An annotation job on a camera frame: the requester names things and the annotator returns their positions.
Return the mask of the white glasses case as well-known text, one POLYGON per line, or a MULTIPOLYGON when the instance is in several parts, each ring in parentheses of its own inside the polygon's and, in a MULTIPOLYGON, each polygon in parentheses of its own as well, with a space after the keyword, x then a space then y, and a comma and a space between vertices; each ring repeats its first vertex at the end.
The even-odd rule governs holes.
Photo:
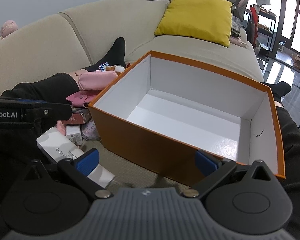
MULTIPOLYGON (((85 153, 56 127, 50 128, 43 135, 38 137, 37 146, 53 163, 57 163, 65 158, 75 159, 85 153)), ((114 174, 100 164, 98 164, 88 176, 88 178, 99 183, 104 188, 108 186, 114 177, 114 174)))

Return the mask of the glitter hand mirror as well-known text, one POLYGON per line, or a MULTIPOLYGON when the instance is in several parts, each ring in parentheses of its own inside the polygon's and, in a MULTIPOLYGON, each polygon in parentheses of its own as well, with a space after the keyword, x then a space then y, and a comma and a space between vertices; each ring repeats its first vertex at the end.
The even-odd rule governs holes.
POLYGON ((92 118, 87 123, 81 126, 81 134, 83 139, 86 141, 100 140, 100 135, 92 118))

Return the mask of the pink leather card holder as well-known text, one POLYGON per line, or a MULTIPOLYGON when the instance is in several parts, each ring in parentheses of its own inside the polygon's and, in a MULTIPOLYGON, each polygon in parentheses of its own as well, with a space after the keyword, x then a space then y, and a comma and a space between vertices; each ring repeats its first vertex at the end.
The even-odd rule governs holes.
POLYGON ((73 107, 87 108, 87 105, 93 101, 99 93, 99 90, 81 90, 66 97, 66 100, 69 101, 73 107))

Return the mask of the fox plush toy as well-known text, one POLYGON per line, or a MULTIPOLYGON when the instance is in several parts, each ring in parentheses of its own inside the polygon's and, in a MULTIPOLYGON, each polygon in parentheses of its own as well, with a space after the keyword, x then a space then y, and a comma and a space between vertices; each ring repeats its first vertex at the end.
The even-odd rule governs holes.
POLYGON ((110 65, 109 63, 103 63, 99 65, 98 70, 105 72, 105 71, 114 71, 117 75, 122 74, 126 68, 120 64, 110 65))

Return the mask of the left leg black sock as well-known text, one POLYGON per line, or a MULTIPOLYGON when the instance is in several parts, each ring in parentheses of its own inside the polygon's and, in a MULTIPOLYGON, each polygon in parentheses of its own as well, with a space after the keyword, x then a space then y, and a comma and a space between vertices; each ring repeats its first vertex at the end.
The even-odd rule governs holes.
POLYGON ((48 77, 47 79, 34 83, 20 83, 12 89, 4 91, 2 96, 29 100, 42 100, 53 103, 69 103, 66 98, 80 91, 78 78, 81 75, 96 72, 99 70, 98 67, 104 63, 108 63, 110 66, 119 64, 122 67, 126 67, 125 51, 125 39, 119 37, 115 40, 106 55, 92 66, 85 67, 68 74, 58 73, 48 77))

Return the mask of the leg black sock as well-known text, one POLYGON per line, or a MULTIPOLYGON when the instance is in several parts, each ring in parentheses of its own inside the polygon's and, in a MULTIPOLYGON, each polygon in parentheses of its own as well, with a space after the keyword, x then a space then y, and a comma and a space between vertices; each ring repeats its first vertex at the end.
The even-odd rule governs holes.
POLYGON ((81 75, 96 72, 99 70, 98 67, 104 63, 108 63, 110 66, 119 64, 122 67, 126 67, 125 51, 125 39, 119 37, 115 40, 106 55, 92 66, 85 67, 68 74, 58 73, 48 77, 47 79, 34 83, 20 83, 12 89, 4 91, 2 96, 29 100, 42 100, 53 103, 69 103, 66 98, 80 91, 78 78, 81 75))
POLYGON ((281 98, 287 95, 292 88, 284 81, 276 84, 264 84, 271 88, 277 109, 285 154, 286 178, 282 186, 293 204, 293 214, 286 230, 295 239, 300 239, 300 132, 281 101, 281 98))

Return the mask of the orange cardboard box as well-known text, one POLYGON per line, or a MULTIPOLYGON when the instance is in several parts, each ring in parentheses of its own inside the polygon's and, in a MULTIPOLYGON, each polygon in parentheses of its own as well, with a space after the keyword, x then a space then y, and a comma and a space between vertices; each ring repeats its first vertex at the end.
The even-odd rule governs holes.
POLYGON ((268 86, 196 60, 149 51, 89 103, 109 151, 191 186, 195 153, 241 165, 263 160, 279 179, 285 158, 268 86))

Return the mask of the right leg black sock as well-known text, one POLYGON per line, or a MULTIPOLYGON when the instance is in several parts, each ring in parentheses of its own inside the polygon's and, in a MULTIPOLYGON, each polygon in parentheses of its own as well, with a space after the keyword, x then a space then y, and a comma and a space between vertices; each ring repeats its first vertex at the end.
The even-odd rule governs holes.
POLYGON ((276 84, 264 84, 271 88, 277 109, 285 154, 286 178, 282 186, 293 204, 293 214, 286 230, 295 239, 300 239, 300 132, 281 101, 281 98, 287 95, 292 88, 284 81, 276 84))

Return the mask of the pink plush on sofa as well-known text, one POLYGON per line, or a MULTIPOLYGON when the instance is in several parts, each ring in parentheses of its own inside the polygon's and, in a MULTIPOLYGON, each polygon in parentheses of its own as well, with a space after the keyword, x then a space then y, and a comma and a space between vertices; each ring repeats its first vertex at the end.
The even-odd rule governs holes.
POLYGON ((7 20, 1 27, 0 34, 3 38, 18 30, 18 25, 13 20, 7 20))

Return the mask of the beige sofa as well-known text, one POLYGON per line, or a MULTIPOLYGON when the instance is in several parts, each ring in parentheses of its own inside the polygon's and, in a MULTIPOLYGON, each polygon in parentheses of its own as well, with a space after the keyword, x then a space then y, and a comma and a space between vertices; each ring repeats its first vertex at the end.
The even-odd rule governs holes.
POLYGON ((182 36, 155 36, 166 0, 102 0, 66 9, 20 28, 0 41, 0 94, 98 62, 115 39, 126 42, 125 61, 160 51, 263 81, 252 45, 246 48, 182 36))

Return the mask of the checkered grey cushion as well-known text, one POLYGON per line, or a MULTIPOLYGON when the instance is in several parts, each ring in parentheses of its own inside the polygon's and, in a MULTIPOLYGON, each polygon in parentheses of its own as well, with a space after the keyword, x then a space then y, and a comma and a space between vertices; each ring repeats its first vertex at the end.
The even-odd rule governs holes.
POLYGON ((232 16, 231 37, 240 37, 241 21, 236 16, 232 16))

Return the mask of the yellow cushion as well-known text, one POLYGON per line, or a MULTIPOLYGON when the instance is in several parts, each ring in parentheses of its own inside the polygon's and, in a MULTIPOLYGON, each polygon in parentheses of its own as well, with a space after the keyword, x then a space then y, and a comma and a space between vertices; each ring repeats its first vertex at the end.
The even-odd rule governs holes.
POLYGON ((231 9, 227 0, 171 0, 154 35, 192 37, 228 47, 231 9))

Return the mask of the black metal rack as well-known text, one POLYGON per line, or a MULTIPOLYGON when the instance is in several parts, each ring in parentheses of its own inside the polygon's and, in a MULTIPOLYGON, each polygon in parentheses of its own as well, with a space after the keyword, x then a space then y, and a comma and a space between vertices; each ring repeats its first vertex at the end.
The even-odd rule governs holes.
POLYGON ((261 48, 266 52, 265 53, 266 61, 269 61, 269 54, 272 52, 273 49, 272 44, 274 41, 274 36, 276 34, 275 27, 277 22, 277 15, 273 13, 270 9, 267 10, 264 7, 256 4, 251 5, 249 9, 251 11, 250 19, 252 19, 253 12, 257 16, 258 22, 255 24, 257 26, 257 33, 267 37, 266 44, 260 42, 260 45, 261 48), (270 20, 270 26, 261 23, 260 17, 261 19, 270 20))

